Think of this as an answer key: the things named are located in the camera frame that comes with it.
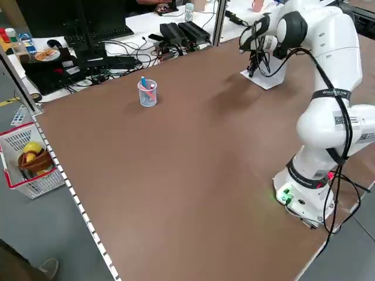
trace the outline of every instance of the white desk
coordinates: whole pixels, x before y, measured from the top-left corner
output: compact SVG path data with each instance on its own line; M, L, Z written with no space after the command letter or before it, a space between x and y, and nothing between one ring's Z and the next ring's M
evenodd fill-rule
M227 9L231 12L235 13L239 18L247 21L249 24L252 24L256 19L259 19L262 17L263 12L269 12L272 10L272 8L275 6L273 4L273 0L265 0L264 1L264 8L261 11L261 13L254 13L251 4L253 0L231 0L228 3ZM153 40L148 39L148 36L151 33L154 34L160 34L159 32L159 25L161 23L170 23L170 22L184 22L185 21L185 6L178 7L179 11L174 13L169 13L163 16L159 16L155 13L146 13L143 15L133 16L130 18L127 18L127 26L129 26L133 32L134 35L127 36L127 37L120 37L116 40L124 42L124 43L135 43L139 46L142 46L145 41L142 39L142 37L146 38L148 41L147 44L145 44L142 49L146 49L148 47L151 47L153 44ZM195 12L194 13L194 23L198 26L203 26L212 16L212 12L217 9L217 3L215 4L214 9L214 3L207 4L206 9L204 10L205 13ZM206 24L204 29L209 32L212 36L213 30L214 30L214 24L216 20L216 15L212 17L210 22ZM230 22L227 18L225 18L223 30L221 33L221 42L228 41L230 39L233 39L235 37L239 37L244 30L244 26L236 25L232 22ZM67 47L67 44L64 40L64 37L53 37L53 38L34 38L35 48L37 50L44 50L47 49L47 41L50 39L56 39L58 40L63 47ZM200 48L204 48L208 46L208 44L203 44L200 46ZM118 45L115 44L106 44L106 50L108 51L108 54L126 54L126 50ZM152 58L155 58L155 56L151 55L151 51L153 51L153 48L147 50L147 51L139 51L138 54L148 54ZM18 75L22 78L23 83L25 84L26 88L29 90L30 93L32 92L38 92L38 90L32 85L32 83L26 78L25 71L23 70L21 64L18 62L15 55L9 56L10 61L13 63L13 65L16 68L16 71ZM144 59L142 57L139 58L141 61L145 61L147 59ZM72 87L76 91L82 90L83 87ZM53 92L49 95L43 96L42 102L48 102L51 100L55 100L56 98L64 97L65 95L69 95L70 93L65 90L61 89L59 91Z

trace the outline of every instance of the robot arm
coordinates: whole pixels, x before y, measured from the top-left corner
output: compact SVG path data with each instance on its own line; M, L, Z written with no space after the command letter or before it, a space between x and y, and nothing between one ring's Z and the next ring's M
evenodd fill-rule
M259 54L259 50L272 50L275 42L285 50L300 46L310 50L334 86L328 89L315 69L312 100L296 126L304 145L274 177L277 200L306 218L309 226L317 227L335 207L328 175L342 160L339 155L347 142L337 97L349 114L353 131L348 156L375 141L375 107L349 106L351 93L362 80L362 65L354 23L341 9L322 7L319 0L289 0L243 32L240 50ZM258 67L255 58L250 56L255 64L252 69Z

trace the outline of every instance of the brown table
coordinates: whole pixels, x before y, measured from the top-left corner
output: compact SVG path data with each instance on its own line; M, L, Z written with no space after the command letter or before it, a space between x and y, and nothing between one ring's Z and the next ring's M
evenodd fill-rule
M370 12L373 12L375 13L375 1L365 1L365 0L350 0L349 1L349 4L355 6L355 7L358 7L358 8L362 8L362 9L365 9L365 10L368 10Z
M375 103L375 44L361 37L363 82ZM295 124L312 95L313 63L294 57L283 85L264 91L240 75L238 39L90 87L37 117L126 281L293 280L326 239L274 198L272 177L298 151ZM141 76L158 104L138 101ZM346 173L369 186L375 151ZM339 220L356 197L342 187Z

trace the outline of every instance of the keyboard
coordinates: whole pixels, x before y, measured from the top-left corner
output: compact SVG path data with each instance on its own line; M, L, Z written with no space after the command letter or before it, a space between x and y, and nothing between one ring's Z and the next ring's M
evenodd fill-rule
M128 26L125 26L124 28L115 28L103 32L93 32L90 36L94 42L100 42L133 34L134 32ZM78 44L85 42L83 35L64 36L64 39L69 47L76 47Z

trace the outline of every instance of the metal pole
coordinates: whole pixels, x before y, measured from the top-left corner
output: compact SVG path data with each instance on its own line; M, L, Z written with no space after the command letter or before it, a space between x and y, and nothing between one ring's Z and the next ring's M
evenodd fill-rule
M216 21L215 28L213 30L212 46L218 46L220 44L221 31L223 30L225 11L227 9L227 0L217 0L217 3L219 5L216 11Z
M77 9L78 20L80 22L82 33L84 36L84 40L86 41L86 44L87 44L87 50L93 52L94 43L91 39L90 31L88 30L82 0L76 0L76 9Z
M26 89L21 78L18 76L13 64L0 46L0 75L4 75L13 84L15 96L19 96L25 107L32 116L43 113L42 107L35 104L34 100Z

